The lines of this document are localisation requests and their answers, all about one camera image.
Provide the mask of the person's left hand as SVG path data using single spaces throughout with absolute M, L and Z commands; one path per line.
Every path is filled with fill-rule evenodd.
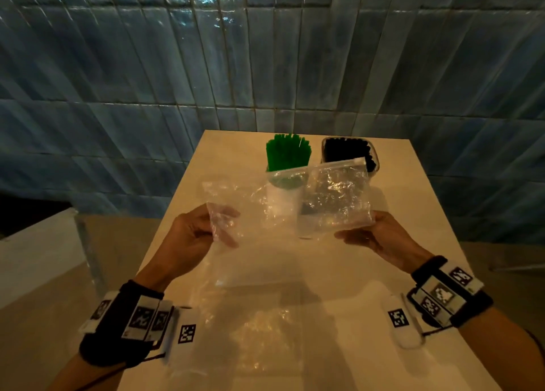
M 178 215 L 156 253 L 134 277 L 138 284 L 164 292 L 177 277 L 197 267 L 214 241 L 230 248 L 238 243 L 223 229 L 215 230 L 204 216 L 204 204 Z

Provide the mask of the person's right hand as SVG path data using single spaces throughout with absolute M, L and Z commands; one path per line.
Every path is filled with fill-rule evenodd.
M 374 235 L 369 230 L 370 226 L 338 231 L 334 236 L 348 245 L 371 249 L 382 259 L 408 274 L 419 269 L 434 256 L 414 241 L 398 221 L 396 231 L 389 235 Z

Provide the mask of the clear zip plastic bag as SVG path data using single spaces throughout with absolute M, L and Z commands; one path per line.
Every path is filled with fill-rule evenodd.
M 301 239 L 374 224 L 364 158 L 307 166 L 308 182 L 295 229 Z

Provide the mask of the large clear plastic bag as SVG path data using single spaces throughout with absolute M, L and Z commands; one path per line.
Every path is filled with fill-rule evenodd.
M 286 229 L 265 224 L 267 174 L 248 179 L 215 178 L 202 182 L 207 204 L 225 204 L 241 215 L 233 223 L 212 223 L 237 243 L 214 241 L 208 273 L 218 288 L 286 284 L 301 279 L 294 248 L 299 239 Z

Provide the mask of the person's left forearm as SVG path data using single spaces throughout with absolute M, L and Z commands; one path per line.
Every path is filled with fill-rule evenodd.
M 61 369 L 47 391 L 76 391 L 89 387 L 91 383 L 100 384 L 118 374 L 121 369 L 134 367 L 149 352 L 149 346 L 143 342 L 121 339 L 121 323 L 126 322 L 128 311 L 136 305 L 136 293 L 162 299 L 168 285 L 183 271 L 169 268 L 165 262 L 150 261 L 133 279 L 122 285 L 119 305 L 114 305 L 115 312 L 107 317 L 110 327 L 108 334 L 87 334 L 75 355 Z

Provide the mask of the person's right forearm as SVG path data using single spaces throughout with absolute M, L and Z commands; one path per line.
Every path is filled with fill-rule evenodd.
M 494 304 L 456 329 L 503 391 L 545 391 L 545 350 Z

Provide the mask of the clear plastic cup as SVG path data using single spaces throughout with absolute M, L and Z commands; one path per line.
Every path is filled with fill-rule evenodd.
M 305 167 L 267 171 L 265 224 L 295 229 L 309 176 Z

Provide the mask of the clear tub of black straws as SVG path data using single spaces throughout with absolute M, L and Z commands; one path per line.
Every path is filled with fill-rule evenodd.
M 367 172 L 374 176 L 380 168 L 372 142 L 359 137 L 326 137 L 322 140 L 321 162 L 335 162 L 364 158 Z

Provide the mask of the bunch of green straws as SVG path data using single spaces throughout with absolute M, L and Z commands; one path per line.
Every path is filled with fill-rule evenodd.
M 304 185 L 312 153 L 308 140 L 298 134 L 277 133 L 267 142 L 265 150 L 271 185 L 283 190 Z

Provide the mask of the black right wrist tracker band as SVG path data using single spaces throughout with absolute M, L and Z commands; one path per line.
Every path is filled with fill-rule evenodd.
M 426 337 L 460 328 L 494 304 L 484 284 L 465 268 L 434 256 L 412 273 L 415 286 L 408 293 L 385 296 L 382 308 L 396 345 L 421 347 Z

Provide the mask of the black wrist tracker band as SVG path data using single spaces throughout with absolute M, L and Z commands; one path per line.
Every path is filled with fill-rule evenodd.
M 484 284 L 465 268 L 434 256 L 412 273 L 415 286 L 408 293 L 385 296 L 382 308 L 396 345 L 421 347 L 426 337 L 460 328 L 494 304 Z
M 95 367 L 186 359 L 199 336 L 197 309 L 176 306 L 163 292 L 133 280 L 108 292 L 80 327 L 78 353 Z

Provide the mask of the pile of clear plastic bags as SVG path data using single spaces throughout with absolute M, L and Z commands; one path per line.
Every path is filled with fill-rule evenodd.
M 192 372 L 208 377 L 302 373 L 301 291 L 297 285 L 207 291 L 194 308 L 199 314 L 188 361 Z

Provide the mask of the grey metal bar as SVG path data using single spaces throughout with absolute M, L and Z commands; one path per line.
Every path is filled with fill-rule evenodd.
M 545 271 L 545 262 L 539 264 L 524 264 L 524 265 L 495 265 L 489 268 L 494 272 L 517 272 L 517 271 Z

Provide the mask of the black left wrist tracker band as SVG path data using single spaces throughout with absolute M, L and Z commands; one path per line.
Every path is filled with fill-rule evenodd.
M 133 280 L 108 292 L 80 327 L 78 353 L 95 367 L 186 359 L 199 336 L 197 309 L 176 306 L 163 292 Z

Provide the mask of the white ledge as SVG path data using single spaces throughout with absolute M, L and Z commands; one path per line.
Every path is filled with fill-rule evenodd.
M 0 240 L 0 309 L 85 265 L 98 296 L 107 291 L 84 215 L 69 208 Z

